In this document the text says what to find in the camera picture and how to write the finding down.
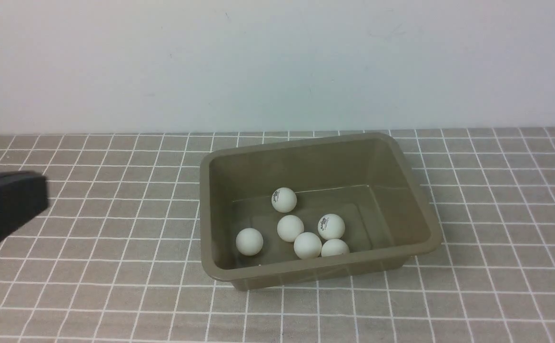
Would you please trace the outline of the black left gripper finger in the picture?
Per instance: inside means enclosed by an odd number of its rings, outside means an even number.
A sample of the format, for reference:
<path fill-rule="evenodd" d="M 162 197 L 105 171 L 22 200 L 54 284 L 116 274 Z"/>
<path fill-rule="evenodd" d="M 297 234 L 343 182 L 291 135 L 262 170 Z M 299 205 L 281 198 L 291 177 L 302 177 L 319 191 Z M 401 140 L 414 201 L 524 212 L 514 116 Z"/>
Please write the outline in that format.
<path fill-rule="evenodd" d="M 48 206 L 46 176 L 36 171 L 0 172 L 0 243 Z"/>

